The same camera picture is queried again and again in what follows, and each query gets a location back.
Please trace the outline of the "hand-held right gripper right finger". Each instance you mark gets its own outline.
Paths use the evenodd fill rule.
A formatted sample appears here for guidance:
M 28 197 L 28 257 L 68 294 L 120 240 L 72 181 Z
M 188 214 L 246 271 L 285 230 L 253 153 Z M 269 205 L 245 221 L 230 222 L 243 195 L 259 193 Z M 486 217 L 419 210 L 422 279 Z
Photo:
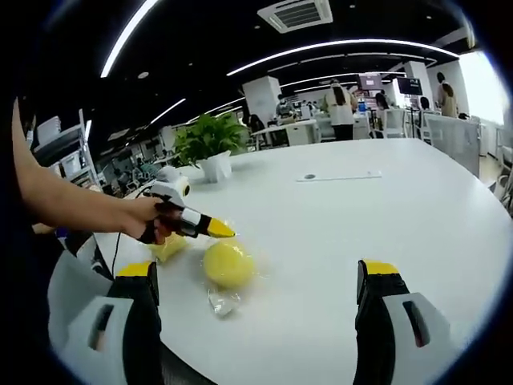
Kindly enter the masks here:
M 451 363 L 450 324 L 390 263 L 357 266 L 355 384 L 428 384 Z

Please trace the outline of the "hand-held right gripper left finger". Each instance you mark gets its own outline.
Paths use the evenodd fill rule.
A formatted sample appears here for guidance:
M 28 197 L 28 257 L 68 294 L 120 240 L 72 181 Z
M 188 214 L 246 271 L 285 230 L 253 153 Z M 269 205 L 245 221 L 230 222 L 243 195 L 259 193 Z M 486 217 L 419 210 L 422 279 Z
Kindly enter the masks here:
M 84 384 L 161 384 L 157 264 L 114 280 L 78 261 L 59 263 L 59 358 Z

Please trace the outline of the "person's left hand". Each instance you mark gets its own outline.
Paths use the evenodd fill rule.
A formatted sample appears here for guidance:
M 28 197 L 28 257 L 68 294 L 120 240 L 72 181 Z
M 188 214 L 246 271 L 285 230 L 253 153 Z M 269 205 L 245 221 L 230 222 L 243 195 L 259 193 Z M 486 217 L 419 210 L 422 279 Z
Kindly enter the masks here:
M 167 207 L 155 197 L 123 200 L 119 215 L 121 232 L 145 244 L 162 245 L 178 228 L 182 209 Z

